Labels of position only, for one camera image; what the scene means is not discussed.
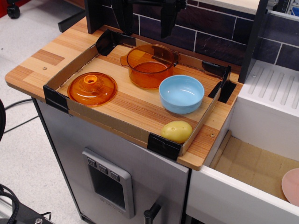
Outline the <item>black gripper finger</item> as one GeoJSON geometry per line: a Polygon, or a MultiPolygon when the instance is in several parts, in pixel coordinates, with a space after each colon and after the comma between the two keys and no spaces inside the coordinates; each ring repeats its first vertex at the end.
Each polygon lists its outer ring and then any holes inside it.
{"type": "Polygon", "coordinates": [[[129,3],[128,0],[112,0],[111,7],[120,30],[126,35],[131,35],[133,27],[133,4],[129,3]]]}
{"type": "Polygon", "coordinates": [[[177,17],[177,2],[165,0],[161,8],[161,38],[171,35],[177,17]]]}

